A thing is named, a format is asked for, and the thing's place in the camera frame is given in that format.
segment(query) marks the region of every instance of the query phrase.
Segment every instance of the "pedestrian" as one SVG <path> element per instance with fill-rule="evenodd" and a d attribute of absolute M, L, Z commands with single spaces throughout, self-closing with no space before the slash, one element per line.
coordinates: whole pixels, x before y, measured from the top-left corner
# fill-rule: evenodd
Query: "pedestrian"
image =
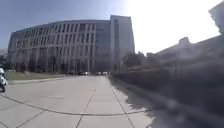
<path fill-rule="evenodd" d="M 4 75 L 4 70 L 0 68 L 0 88 L 2 89 L 1 92 L 5 93 L 5 86 L 8 84 L 5 75 Z"/>

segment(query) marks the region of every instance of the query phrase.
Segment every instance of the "grass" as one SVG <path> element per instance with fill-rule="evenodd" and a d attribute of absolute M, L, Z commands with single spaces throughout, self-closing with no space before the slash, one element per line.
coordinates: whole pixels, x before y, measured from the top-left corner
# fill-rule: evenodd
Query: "grass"
<path fill-rule="evenodd" d="M 22 72 L 5 72 L 5 76 L 8 80 L 34 80 L 34 79 L 48 79 L 58 78 L 63 75 L 56 74 L 40 74 L 40 73 L 22 73 Z"/>

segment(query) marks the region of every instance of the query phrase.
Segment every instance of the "large office building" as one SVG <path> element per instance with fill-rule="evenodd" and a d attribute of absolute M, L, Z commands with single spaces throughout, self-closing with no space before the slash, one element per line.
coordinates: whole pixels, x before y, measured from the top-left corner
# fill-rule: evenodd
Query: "large office building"
<path fill-rule="evenodd" d="M 112 15 L 110 20 L 59 21 L 13 32 L 8 61 L 17 70 L 111 71 L 133 52 L 131 18 Z"/>
<path fill-rule="evenodd" d="M 210 9 L 209 13 L 219 28 L 219 32 L 224 34 L 224 1 Z"/>

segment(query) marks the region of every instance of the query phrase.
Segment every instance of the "road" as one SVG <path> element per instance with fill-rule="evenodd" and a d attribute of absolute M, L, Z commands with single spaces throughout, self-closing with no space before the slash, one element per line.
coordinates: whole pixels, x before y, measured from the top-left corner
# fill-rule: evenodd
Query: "road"
<path fill-rule="evenodd" d="M 0 128 L 194 128 L 104 76 L 7 87 Z"/>

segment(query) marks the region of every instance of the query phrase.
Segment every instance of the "sky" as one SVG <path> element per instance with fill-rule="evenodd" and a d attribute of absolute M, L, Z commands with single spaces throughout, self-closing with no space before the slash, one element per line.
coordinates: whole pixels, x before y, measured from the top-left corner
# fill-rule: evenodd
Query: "sky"
<path fill-rule="evenodd" d="M 0 48 L 19 29 L 78 19 L 131 16 L 135 49 L 158 52 L 188 36 L 192 43 L 219 35 L 208 10 L 222 0 L 0 0 Z"/>

